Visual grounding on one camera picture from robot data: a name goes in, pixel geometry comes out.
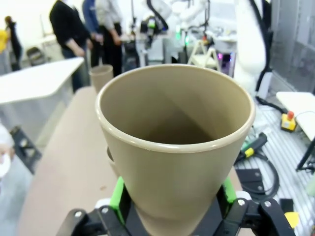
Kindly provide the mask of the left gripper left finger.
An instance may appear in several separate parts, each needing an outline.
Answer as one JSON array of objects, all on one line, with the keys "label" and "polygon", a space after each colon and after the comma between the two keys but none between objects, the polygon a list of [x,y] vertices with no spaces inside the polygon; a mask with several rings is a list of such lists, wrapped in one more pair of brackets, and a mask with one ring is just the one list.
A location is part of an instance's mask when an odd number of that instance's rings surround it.
[{"label": "left gripper left finger", "polygon": [[81,208],[75,208],[69,211],[57,235],[138,235],[138,216],[123,178],[118,178],[112,197],[98,201],[91,212],[86,212]]}]

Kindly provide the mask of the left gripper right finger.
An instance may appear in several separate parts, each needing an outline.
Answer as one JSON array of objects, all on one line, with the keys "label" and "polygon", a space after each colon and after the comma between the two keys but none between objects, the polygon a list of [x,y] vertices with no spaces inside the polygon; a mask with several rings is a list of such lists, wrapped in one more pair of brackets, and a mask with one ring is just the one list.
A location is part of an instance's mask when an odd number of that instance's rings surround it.
[{"label": "left gripper right finger", "polygon": [[228,177],[217,193],[222,220],[217,236],[236,236],[241,228],[251,229],[256,236],[294,236],[295,232],[281,206],[273,198],[259,203],[238,198]]}]

